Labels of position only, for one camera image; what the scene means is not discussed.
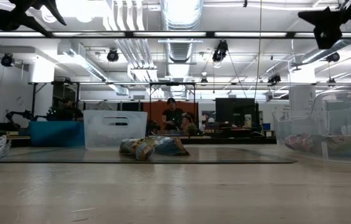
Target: person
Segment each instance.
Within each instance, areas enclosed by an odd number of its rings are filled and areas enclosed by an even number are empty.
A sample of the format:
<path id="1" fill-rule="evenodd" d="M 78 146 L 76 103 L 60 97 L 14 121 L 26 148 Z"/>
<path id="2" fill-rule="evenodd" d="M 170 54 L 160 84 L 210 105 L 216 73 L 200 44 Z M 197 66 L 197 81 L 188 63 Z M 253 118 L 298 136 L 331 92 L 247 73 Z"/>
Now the person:
<path id="1" fill-rule="evenodd" d="M 166 125 L 165 130 L 179 130 L 181 128 L 182 109 L 177 108 L 177 102 L 174 98 L 167 100 L 168 109 L 162 113 L 162 121 Z"/>
<path id="2" fill-rule="evenodd" d="M 83 112 L 75 107 L 70 98 L 63 99 L 63 110 L 68 121 L 83 121 Z"/>

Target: blue container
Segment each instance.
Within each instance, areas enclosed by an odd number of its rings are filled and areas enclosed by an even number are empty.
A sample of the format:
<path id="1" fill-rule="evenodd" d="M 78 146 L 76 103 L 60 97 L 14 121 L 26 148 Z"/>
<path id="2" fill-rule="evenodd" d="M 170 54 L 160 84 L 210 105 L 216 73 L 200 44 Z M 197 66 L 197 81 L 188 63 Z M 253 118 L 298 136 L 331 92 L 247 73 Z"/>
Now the blue container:
<path id="1" fill-rule="evenodd" d="M 30 143 L 34 147 L 84 146 L 84 124 L 78 121 L 30 121 Z"/>
<path id="2" fill-rule="evenodd" d="M 263 129 L 264 131 L 271 130 L 271 123 L 263 123 Z"/>

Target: white wall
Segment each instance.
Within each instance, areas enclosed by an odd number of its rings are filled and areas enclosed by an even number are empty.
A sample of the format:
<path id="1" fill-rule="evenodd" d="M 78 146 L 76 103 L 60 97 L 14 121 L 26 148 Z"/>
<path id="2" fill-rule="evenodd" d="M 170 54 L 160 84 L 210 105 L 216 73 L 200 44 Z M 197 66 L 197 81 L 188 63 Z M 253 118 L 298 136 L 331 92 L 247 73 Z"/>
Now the white wall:
<path id="1" fill-rule="evenodd" d="M 33 87 L 27 84 L 28 79 L 28 72 L 22 74 L 19 68 L 5 68 L 0 64 L 0 123 L 4 121 L 6 110 L 31 110 Z M 29 122 L 17 115 L 14 115 L 14 121 L 22 127 Z"/>

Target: orange wall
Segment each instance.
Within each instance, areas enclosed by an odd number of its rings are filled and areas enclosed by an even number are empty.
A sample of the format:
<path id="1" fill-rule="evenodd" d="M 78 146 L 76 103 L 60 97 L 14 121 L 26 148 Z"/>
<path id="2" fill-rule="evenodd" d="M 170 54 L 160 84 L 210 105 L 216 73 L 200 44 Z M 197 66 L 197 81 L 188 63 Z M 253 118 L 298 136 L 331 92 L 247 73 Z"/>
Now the orange wall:
<path id="1" fill-rule="evenodd" d="M 148 113 L 148 120 L 150 119 L 150 107 L 149 103 L 144 103 L 144 111 Z M 190 102 L 177 102 L 177 108 L 180 108 L 184 111 L 184 113 L 189 112 L 192 113 L 194 116 L 194 103 Z M 160 125 L 161 129 L 164 129 L 164 124 L 162 122 L 162 113 L 164 110 L 168 109 L 166 101 L 159 101 L 159 102 L 152 102 L 152 120 L 156 121 L 157 125 Z M 198 110 L 198 104 L 195 103 L 195 109 Z"/>

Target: clear plastic bin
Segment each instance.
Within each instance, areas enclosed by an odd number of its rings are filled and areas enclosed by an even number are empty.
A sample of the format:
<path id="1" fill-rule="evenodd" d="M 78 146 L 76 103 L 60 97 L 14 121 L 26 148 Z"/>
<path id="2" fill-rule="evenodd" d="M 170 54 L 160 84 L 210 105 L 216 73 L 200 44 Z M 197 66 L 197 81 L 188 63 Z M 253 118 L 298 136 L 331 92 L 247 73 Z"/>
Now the clear plastic bin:
<path id="1" fill-rule="evenodd" d="M 311 112 L 274 112 L 278 147 L 324 160 L 351 161 L 351 91 L 319 95 Z"/>
<path id="2" fill-rule="evenodd" d="M 84 111 L 84 138 L 87 149 L 119 148 L 129 138 L 143 138 L 147 112 Z"/>

